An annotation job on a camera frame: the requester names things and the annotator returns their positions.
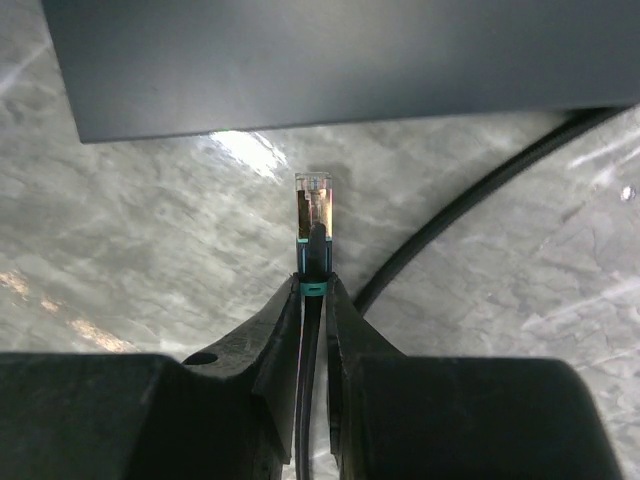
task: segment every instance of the gray marble floor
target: gray marble floor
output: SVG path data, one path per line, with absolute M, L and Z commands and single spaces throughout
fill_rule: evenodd
M 85 146 L 38 3 L 0 0 L 0 11 L 2 350 L 182 359 L 215 341 L 295 268 L 298 171 L 334 176 L 335 269 L 355 292 L 426 219 L 561 120 L 522 113 Z M 567 360 L 628 478 L 640 478 L 639 120 L 615 119 L 503 188 L 368 314 L 410 354 Z M 316 478 L 335 478 L 317 383 Z

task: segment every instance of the black panel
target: black panel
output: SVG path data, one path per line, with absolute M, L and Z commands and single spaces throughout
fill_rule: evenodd
M 636 1 L 43 3 L 82 141 L 640 100 Z
M 345 478 L 622 478 L 557 360 L 363 357 L 350 389 Z

